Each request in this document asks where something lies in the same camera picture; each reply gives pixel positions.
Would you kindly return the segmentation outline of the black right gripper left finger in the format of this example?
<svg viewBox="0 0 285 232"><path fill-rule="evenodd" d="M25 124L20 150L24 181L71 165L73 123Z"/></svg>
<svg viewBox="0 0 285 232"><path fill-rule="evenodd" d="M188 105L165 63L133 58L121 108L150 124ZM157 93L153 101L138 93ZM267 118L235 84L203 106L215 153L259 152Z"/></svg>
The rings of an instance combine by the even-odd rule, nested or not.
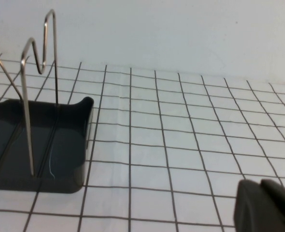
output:
<svg viewBox="0 0 285 232"><path fill-rule="evenodd" d="M254 181L239 182L233 219L238 232L285 232L285 217Z"/></svg>

